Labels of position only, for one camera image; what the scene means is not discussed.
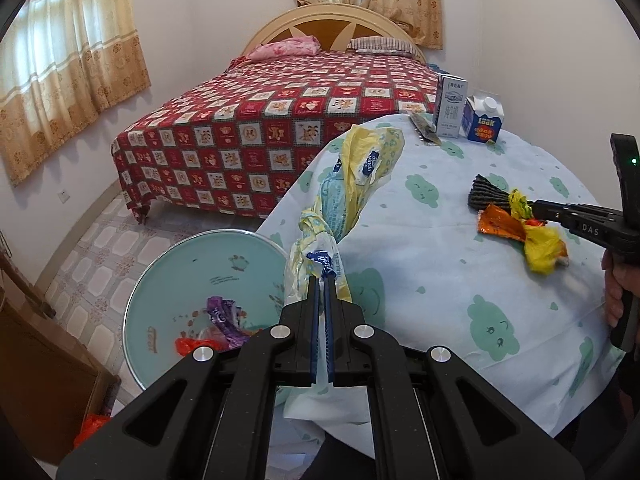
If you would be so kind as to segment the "person's right hand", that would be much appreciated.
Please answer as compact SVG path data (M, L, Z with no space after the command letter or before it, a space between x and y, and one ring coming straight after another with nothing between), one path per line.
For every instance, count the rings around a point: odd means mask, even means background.
M616 327L623 316L623 291L638 297L640 270L626 263L615 263L612 252L604 253L601 268L604 271L604 310L608 325Z

